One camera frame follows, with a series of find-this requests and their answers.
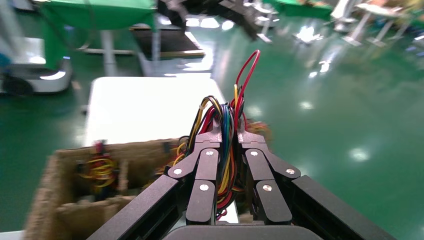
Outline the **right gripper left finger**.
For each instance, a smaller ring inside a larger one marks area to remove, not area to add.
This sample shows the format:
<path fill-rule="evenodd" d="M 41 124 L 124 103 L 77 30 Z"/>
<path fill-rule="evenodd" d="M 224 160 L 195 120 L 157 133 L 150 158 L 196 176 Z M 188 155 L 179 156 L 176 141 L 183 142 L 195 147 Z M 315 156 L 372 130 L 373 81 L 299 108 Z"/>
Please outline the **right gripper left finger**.
<path fill-rule="evenodd" d="M 221 127 L 195 137 L 193 151 L 89 236 L 90 240 L 173 240 L 175 224 L 214 225 Z"/>

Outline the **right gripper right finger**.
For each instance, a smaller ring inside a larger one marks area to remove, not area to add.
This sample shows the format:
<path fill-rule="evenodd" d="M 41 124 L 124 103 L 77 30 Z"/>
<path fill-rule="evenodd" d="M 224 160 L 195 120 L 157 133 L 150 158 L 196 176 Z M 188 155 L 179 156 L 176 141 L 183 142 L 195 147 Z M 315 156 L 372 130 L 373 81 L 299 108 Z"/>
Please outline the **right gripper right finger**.
<path fill-rule="evenodd" d="M 238 153 L 247 166 L 246 191 L 254 220 L 300 227 L 323 240 L 394 237 L 320 183 L 273 154 L 262 135 L 240 130 Z"/>

